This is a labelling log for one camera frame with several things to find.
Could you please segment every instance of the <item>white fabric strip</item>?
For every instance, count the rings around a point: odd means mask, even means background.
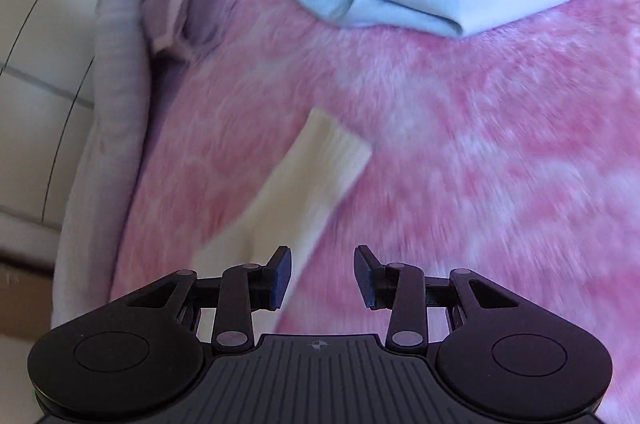
[[[228,267],[266,264],[280,245],[292,251],[282,309],[254,312],[256,340],[273,332],[326,223],[371,157],[370,146],[325,112],[313,109],[293,146],[247,210],[193,257],[199,277]],[[210,341],[213,310],[203,311],[198,338]]]

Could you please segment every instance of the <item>crosshair marking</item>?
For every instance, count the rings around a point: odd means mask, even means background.
[[[326,347],[329,346],[329,343],[326,341],[314,341],[309,346],[311,346],[316,352],[322,352]]]

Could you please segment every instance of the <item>pink fluffy rug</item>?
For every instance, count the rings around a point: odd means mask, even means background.
[[[114,297],[188,266],[320,106],[374,155],[279,331],[385,333],[388,312],[367,311],[353,278],[359,244],[430,276],[468,267],[599,337],[615,368],[599,415],[640,422],[640,0],[575,0],[466,40],[240,0],[224,43],[180,79]]]

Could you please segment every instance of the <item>bed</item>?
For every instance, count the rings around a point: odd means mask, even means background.
[[[357,245],[430,276],[468,267],[602,340],[614,380],[599,415],[639,419],[640,0],[573,0],[458,40],[238,0],[192,64],[148,60],[141,2],[100,1],[97,120],[54,324],[187,267],[320,107],[373,157],[279,332],[384,334],[388,314],[367,311],[353,279]]]

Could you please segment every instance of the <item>cream cloth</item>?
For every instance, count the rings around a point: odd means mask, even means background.
[[[369,144],[325,112],[313,109],[305,127],[246,211],[193,257],[198,277],[219,277],[243,264],[266,264],[278,246],[292,251],[282,308],[254,312],[256,340],[273,332],[324,227],[371,157]],[[215,310],[203,310],[198,337],[210,341]]]

